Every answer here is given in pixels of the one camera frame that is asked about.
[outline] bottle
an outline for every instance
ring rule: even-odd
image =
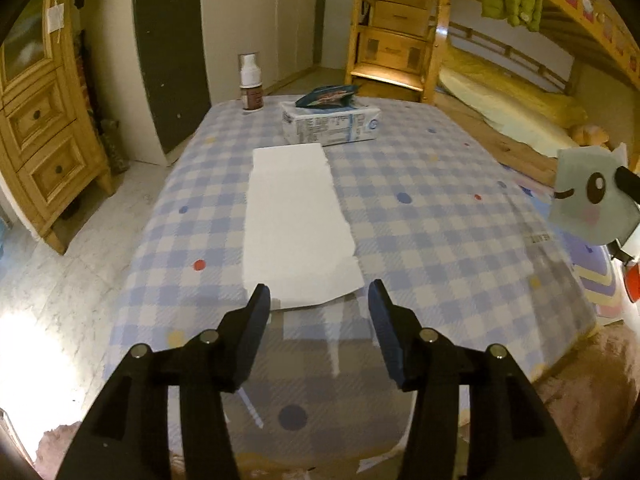
[[[262,72],[258,67],[258,53],[240,54],[238,63],[242,109],[246,112],[255,112],[263,106]]]

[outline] blue plaid bedsheet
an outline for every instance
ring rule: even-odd
[[[242,237],[252,150],[284,144],[278,101],[214,106],[166,181],[133,257],[106,374],[127,350],[179,346],[244,306]],[[424,326],[476,349],[506,345],[530,378],[593,326],[568,257],[528,197],[434,107],[372,99],[377,139],[328,146],[367,285],[381,278]],[[396,389],[358,290],[273,312],[251,377],[223,398],[234,452],[300,467],[389,449],[411,394]],[[178,399],[169,435],[180,452]]]

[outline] marble floor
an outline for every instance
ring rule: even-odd
[[[45,431],[81,420],[103,386],[114,308],[170,168],[132,163],[116,193],[88,188],[64,256],[15,225],[0,258],[0,407],[35,458]]]

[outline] yellow polka dot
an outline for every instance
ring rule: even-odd
[[[166,343],[169,348],[178,348],[178,346],[184,345],[185,339],[183,330],[171,330],[166,336]]]

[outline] bed rail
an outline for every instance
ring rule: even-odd
[[[541,32],[548,35],[552,30],[546,25],[561,22],[568,16],[577,23],[617,65],[628,81],[640,90],[640,49],[628,29],[617,16],[613,4],[608,0],[548,0],[562,11],[562,16],[554,19],[552,12],[544,12]]]
[[[568,81],[558,75],[556,72],[549,70],[544,64],[536,61],[530,56],[527,56],[523,52],[513,48],[511,45],[503,43],[491,36],[478,32],[471,27],[465,27],[459,23],[449,23],[449,35],[454,38],[460,38],[461,40],[468,41],[475,45],[481,46],[495,54],[505,57],[509,61],[525,68],[529,72],[536,74],[537,76],[544,78],[551,83],[555,88],[558,88],[561,92],[565,92]],[[509,70],[500,65],[498,68],[504,72],[509,73],[511,76],[519,79],[523,78],[521,75],[515,73],[513,70]]]

